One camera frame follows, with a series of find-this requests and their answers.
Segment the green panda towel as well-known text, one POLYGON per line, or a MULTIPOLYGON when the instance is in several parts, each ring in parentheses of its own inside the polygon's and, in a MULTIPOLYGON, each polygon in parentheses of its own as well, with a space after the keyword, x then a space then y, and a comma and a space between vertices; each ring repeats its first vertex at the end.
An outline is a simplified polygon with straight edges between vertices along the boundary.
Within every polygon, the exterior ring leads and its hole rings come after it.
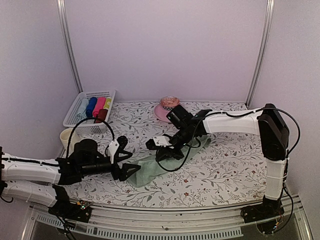
MULTIPOLYGON (((211 139, 208 136, 197 137, 192 143, 192 148, 185 163, 190 161, 196 154, 200 153, 201 150, 204 150, 206 147, 208 147, 210 143, 211 139)), ((162 160, 160 164, 167 170, 175 170, 182 165, 188 150, 189 147, 184 146, 182 148, 182 153, 184 155, 182 159, 177 160, 174 158, 169 158, 162 160)), ((153 181, 157 176, 168 173, 168 171, 165 171, 158 165, 155 154, 136 160, 132 162, 132 164, 141 166, 141 169, 130 176, 127 180, 127 182, 135 188, 143 187, 153 181)))

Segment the dark red towel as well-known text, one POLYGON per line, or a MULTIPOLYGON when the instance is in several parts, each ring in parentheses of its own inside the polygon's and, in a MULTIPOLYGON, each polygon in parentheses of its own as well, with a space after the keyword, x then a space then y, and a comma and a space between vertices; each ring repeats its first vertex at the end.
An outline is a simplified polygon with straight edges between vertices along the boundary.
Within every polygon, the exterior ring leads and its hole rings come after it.
POLYGON ((97 119, 95 120, 95 123, 102 123, 103 121, 106 120, 106 116, 108 114, 108 110, 103 108, 103 109, 100 109, 99 112, 98 112, 98 115, 97 115, 97 119))

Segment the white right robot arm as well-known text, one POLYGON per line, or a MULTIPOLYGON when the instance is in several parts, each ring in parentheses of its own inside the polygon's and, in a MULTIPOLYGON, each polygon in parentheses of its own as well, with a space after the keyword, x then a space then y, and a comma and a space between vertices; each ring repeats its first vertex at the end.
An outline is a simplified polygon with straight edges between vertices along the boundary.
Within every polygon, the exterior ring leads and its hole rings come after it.
POLYGON ((173 108, 166 118, 177 128, 173 136, 152 138, 156 161, 167 158, 184 158, 182 147, 191 144, 197 137, 215 133, 245 133, 260 137, 261 150, 266 159, 267 175, 264 197, 259 206, 262 218, 269 218, 278 210, 283 192, 285 169, 289 157, 289 128, 276 107, 268 103, 263 108, 240 111, 218 111, 203 109, 191 114, 181 105, 173 108))

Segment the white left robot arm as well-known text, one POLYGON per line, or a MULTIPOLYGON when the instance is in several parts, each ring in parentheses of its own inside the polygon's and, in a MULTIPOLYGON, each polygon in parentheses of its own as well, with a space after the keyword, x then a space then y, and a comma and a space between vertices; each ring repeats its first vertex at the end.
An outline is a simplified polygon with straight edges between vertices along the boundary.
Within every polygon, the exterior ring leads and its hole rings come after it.
POLYGON ((98 151, 92 139, 83 139, 74 145, 70 156, 56 159, 27 159, 7 153, 0 154, 0 194, 28 202, 53 206, 63 216, 74 213, 74 205, 65 186, 79 183, 86 176, 110 173, 114 180, 123 182, 141 169, 140 165, 118 163, 130 158, 124 150, 124 136, 113 140, 107 154, 98 151))

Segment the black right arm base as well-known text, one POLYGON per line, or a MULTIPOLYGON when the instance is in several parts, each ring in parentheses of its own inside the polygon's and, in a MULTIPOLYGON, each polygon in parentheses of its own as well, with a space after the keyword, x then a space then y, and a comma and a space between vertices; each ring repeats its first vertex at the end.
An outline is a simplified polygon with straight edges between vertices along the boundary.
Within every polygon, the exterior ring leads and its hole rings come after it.
POLYGON ((285 211, 280 199, 270 200, 264 196, 262 203, 243 207, 240 211, 240 216, 243 218, 245 223, 271 219, 270 221, 258 223, 256 225, 260 233, 264 235, 271 235, 275 233, 283 220, 284 213, 285 211))

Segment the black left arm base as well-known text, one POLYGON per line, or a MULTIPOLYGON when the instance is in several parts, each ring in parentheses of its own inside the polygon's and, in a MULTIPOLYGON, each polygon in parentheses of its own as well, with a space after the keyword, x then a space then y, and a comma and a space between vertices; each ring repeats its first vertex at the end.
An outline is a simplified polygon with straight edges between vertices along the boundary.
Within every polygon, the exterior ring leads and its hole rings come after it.
POLYGON ((71 202, 66 190, 62 186, 53 185, 55 190, 55 204, 48 207, 48 213, 62 219, 88 223, 92 208, 87 201, 71 202))

